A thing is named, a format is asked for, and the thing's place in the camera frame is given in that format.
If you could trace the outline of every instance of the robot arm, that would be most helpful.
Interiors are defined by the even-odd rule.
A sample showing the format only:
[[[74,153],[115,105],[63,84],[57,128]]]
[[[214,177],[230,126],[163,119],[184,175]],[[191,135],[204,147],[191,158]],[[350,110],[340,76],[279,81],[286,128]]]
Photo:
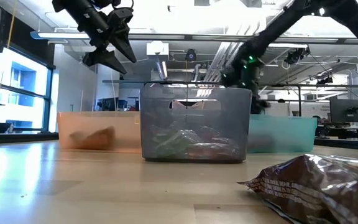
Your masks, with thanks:
[[[123,74],[125,68],[114,55],[114,51],[108,52],[107,46],[112,44],[131,62],[136,62],[134,51],[128,40],[129,27],[127,23],[132,19],[132,7],[116,8],[121,0],[53,0],[52,4],[56,12],[66,10],[78,24],[78,31],[86,32],[94,52],[87,53],[83,63],[92,66],[97,63],[110,67]],[[112,5],[114,10],[108,15],[98,12]]]
[[[258,36],[245,42],[238,50],[232,63],[222,72],[221,83],[224,86],[239,86],[250,89],[252,113],[260,113],[268,107],[267,102],[259,100],[257,75],[263,64],[258,60],[263,56],[269,44],[279,38],[303,16],[315,13],[323,8],[325,15],[348,27],[358,38],[358,3],[356,0],[294,0]]]

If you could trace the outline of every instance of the table surface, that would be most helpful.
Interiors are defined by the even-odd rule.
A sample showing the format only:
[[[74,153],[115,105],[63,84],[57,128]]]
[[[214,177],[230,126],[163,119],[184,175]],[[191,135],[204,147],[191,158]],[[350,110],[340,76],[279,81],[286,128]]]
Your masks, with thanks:
[[[358,150],[315,154],[358,158]],[[0,223],[286,223],[237,181],[299,154],[243,164],[160,164],[139,154],[0,145]]]

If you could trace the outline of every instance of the clear plastic bin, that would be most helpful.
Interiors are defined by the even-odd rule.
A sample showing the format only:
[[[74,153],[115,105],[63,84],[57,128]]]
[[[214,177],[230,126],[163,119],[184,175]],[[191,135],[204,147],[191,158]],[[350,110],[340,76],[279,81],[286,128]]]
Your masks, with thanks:
[[[144,88],[143,157],[162,162],[244,161],[251,96],[240,88]]]
[[[139,112],[62,112],[58,127],[62,149],[141,153]]]
[[[248,153],[311,152],[316,128],[316,118],[252,114]]]

